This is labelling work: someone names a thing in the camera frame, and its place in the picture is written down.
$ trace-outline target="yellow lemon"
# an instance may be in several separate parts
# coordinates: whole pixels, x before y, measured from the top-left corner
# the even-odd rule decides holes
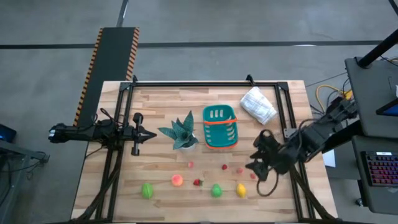
[[[238,186],[236,186],[236,193],[242,198],[246,196],[246,188],[243,184],[238,184]]]

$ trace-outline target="gray floor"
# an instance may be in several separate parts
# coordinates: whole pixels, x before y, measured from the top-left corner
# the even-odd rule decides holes
[[[100,27],[116,25],[121,3],[3,0],[0,44],[93,43]],[[130,0],[124,26],[141,27],[140,42],[382,40],[397,22],[387,0]],[[316,87],[341,88],[344,59],[373,47],[139,49],[134,73],[140,80],[242,80],[248,73],[263,80],[305,80],[310,102],[318,106]],[[25,182],[16,223],[70,216],[86,144],[50,144],[47,131],[55,123],[72,123],[91,51],[0,50],[0,123],[18,131],[18,145],[51,155]],[[396,48],[385,54],[393,55]],[[321,91],[324,102],[329,92]],[[356,182],[330,183],[340,218],[396,223],[397,217],[353,204]]]

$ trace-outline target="green leaves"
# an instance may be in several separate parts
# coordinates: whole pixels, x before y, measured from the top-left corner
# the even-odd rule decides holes
[[[190,147],[198,142],[198,139],[192,136],[193,132],[193,115],[189,112],[184,123],[177,118],[176,122],[172,121],[173,128],[158,128],[160,132],[172,138],[175,142],[173,149],[181,147]]]
[[[171,128],[158,128],[158,130],[165,134],[166,136],[172,138],[173,140],[177,139],[177,135],[175,134],[174,130]]]

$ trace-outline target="wooden table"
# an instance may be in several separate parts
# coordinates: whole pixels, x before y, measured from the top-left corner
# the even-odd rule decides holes
[[[297,125],[311,118],[307,93],[303,81],[288,81]],[[98,105],[98,119],[106,117],[99,111],[105,108],[114,114],[120,82],[104,82]],[[297,221],[288,174],[279,178],[275,192],[269,197],[260,197],[256,192],[257,180],[250,178],[250,170],[237,174],[236,169],[247,164],[256,149],[252,146],[260,130],[274,132],[282,142],[279,117],[275,116],[265,126],[258,123],[239,105],[249,87],[136,87],[133,93],[130,115],[144,115],[143,127],[158,136],[140,145],[141,155],[130,155],[132,143],[125,145],[122,171],[116,199],[114,222],[276,222]],[[272,87],[261,87],[263,94],[277,110],[275,92]],[[230,150],[215,151],[204,143],[202,110],[208,105],[228,104],[234,108],[238,118],[239,143]],[[184,119],[192,110],[194,133],[199,144],[192,152],[173,150],[173,141],[157,128],[171,126],[171,120]],[[90,143],[87,153],[99,148]],[[84,163],[76,195],[72,218],[79,216],[90,204],[100,189],[106,150],[91,155]],[[193,168],[188,162],[193,161]],[[335,203],[323,165],[322,155],[306,164],[310,188],[329,213],[337,217]],[[181,174],[184,183],[173,187],[170,178]],[[204,180],[202,187],[192,184],[194,179]],[[275,173],[271,172],[266,182],[260,184],[262,192],[274,185]],[[141,185],[151,183],[154,195],[150,200],[141,197]],[[246,198],[236,195],[236,185],[244,184],[248,190]],[[210,189],[219,184],[223,189],[220,198],[212,198]],[[305,211],[303,193],[300,197]]]

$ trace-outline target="teal basket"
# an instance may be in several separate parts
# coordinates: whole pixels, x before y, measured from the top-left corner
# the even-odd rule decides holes
[[[213,105],[203,109],[203,129],[210,149],[231,149],[238,143],[238,127],[230,105]]]

